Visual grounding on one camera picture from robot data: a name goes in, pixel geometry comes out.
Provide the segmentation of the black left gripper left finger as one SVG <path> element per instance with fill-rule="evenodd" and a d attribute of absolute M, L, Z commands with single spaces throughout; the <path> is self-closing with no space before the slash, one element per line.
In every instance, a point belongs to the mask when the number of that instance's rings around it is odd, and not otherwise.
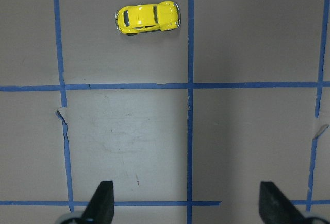
<path fill-rule="evenodd" d="M 81 219 L 83 223 L 111 224 L 114 217 L 113 181 L 102 181 L 97 187 Z"/>

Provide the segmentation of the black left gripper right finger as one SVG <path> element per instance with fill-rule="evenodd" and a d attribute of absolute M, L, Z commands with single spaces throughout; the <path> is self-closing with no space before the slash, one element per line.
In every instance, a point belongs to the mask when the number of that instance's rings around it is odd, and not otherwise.
<path fill-rule="evenodd" d="M 271 181 L 259 188 L 259 215 L 263 223 L 305 223 L 306 218 Z"/>

